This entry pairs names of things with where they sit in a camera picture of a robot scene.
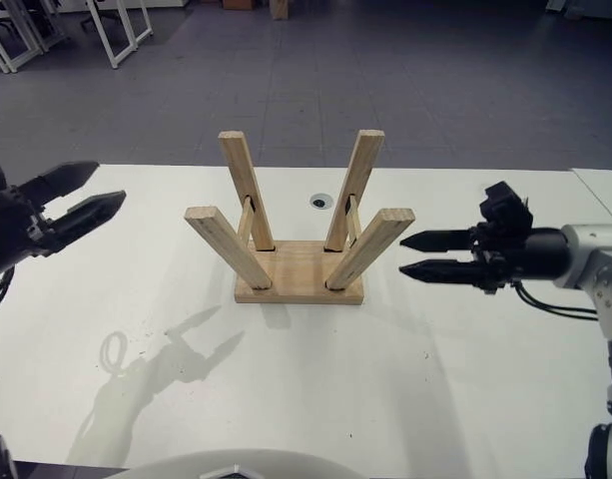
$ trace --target wooden board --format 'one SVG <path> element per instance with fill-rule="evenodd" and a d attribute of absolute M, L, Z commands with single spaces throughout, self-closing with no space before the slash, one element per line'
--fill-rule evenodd
<path fill-rule="evenodd" d="M 249 249 L 271 278 L 270 289 L 252 289 L 237 277 L 236 302 L 280 302 L 289 304 L 362 304 L 363 283 L 359 277 L 347 289 L 330 291 L 325 280 L 345 252 L 323 251 L 323 241 L 275 241 L 275 251 Z"/>
<path fill-rule="evenodd" d="M 272 251 L 275 249 L 273 234 L 270 231 L 270 224 L 266 216 L 266 209 L 262 201 L 262 194 L 259 191 L 253 159 L 250 156 L 250 149 L 243 132 L 221 132 L 219 133 L 219 143 L 222 153 L 228 162 L 230 174 L 235 183 L 235 189 L 239 195 L 242 206 L 246 197 L 250 197 L 255 209 L 255 221 L 253 223 L 253 240 L 257 249 Z"/>
<path fill-rule="evenodd" d="M 270 0 L 273 20 L 288 20 L 288 0 Z"/>
<path fill-rule="evenodd" d="M 409 208 L 379 210 L 365 231 L 325 284 L 332 290 L 344 289 L 378 258 L 378 256 L 414 221 Z"/>
<path fill-rule="evenodd" d="M 347 239 L 345 211 L 348 198 L 350 195 L 354 195 L 356 204 L 360 204 L 365 185 L 367 185 L 369 174 L 372 172 L 372 167 L 376 162 L 384 138 L 385 133 L 381 130 L 358 131 L 354 150 L 345 173 L 345 180 L 343 180 L 341 192 L 336 200 L 336 208 L 327 232 L 325 249 L 330 251 L 343 250 Z"/>
<path fill-rule="evenodd" d="M 271 286 L 264 269 L 217 207 L 188 208 L 184 219 L 249 284 L 259 288 Z"/>

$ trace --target table surface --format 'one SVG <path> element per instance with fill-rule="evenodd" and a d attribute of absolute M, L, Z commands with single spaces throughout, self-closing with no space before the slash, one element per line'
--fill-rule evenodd
<path fill-rule="evenodd" d="M 612 172 L 575 169 L 574 173 L 612 214 Z"/>
<path fill-rule="evenodd" d="M 343 169 L 258 169 L 279 240 L 323 239 Z M 573 173 L 375 170 L 360 205 L 412 207 L 406 232 L 480 221 L 505 180 L 537 226 L 612 223 Z M 103 166 L 51 216 L 125 189 L 117 216 L 18 267 L 0 307 L 0 433 L 20 460 L 134 467 L 179 454 L 277 448 L 369 477 L 579 477 L 609 420 L 596 323 L 529 308 L 513 291 L 427 285 L 393 245 L 362 306 L 236 304 L 235 275 L 183 221 L 241 207 L 226 168 Z M 589 305 L 529 283 L 539 298 Z"/>

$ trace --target gray floor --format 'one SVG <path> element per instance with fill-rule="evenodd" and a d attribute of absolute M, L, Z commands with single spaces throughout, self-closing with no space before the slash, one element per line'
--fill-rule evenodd
<path fill-rule="evenodd" d="M 612 169 L 612 22 L 544 4 L 299 0 L 274 23 L 191 4 L 153 11 L 118 71 L 69 15 L 70 44 L 0 74 L 0 163 L 13 181 L 68 160 L 221 165 L 218 132 L 241 129 L 259 166 L 343 167 L 379 128 L 381 167 Z"/>

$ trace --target wooden stool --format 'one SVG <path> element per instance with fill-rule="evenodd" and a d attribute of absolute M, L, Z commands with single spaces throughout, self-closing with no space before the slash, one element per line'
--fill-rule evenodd
<path fill-rule="evenodd" d="M 358 132 L 325 241 L 275 241 L 245 135 L 219 134 L 243 207 L 239 228 L 217 207 L 188 208 L 185 219 L 238 274 L 236 302 L 363 303 L 360 275 L 414 221 L 410 209 L 384 209 L 361 232 L 358 205 L 383 138 Z"/>

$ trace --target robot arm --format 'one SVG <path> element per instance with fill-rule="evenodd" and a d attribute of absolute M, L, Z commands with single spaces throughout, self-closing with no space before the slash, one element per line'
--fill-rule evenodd
<path fill-rule="evenodd" d="M 66 163 L 19 187 L 10 186 L 0 168 L 0 302 L 14 266 L 28 256 L 48 256 L 111 219 L 125 192 L 96 195 L 68 209 L 61 218 L 44 218 L 44 206 L 86 184 L 96 162 Z"/>
<path fill-rule="evenodd" d="M 424 252 L 468 249 L 473 261 L 427 259 L 400 271 L 424 282 L 471 284 L 489 294 L 509 284 L 521 299 L 548 312 L 597 319 L 607 339 L 612 374 L 612 225 L 533 228 L 527 204 L 505 183 L 485 192 L 487 200 L 480 205 L 485 222 L 469 230 L 422 232 L 401 242 Z M 523 279 L 549 279 L 561 288 L 582 289 L 596 310 L 538 301 L 525 291 Z M 607 409 L 612 415 L 612 385 Z M 592 478 L 612 477 L 612 424 L 594 428 L 585 473 Z"/>

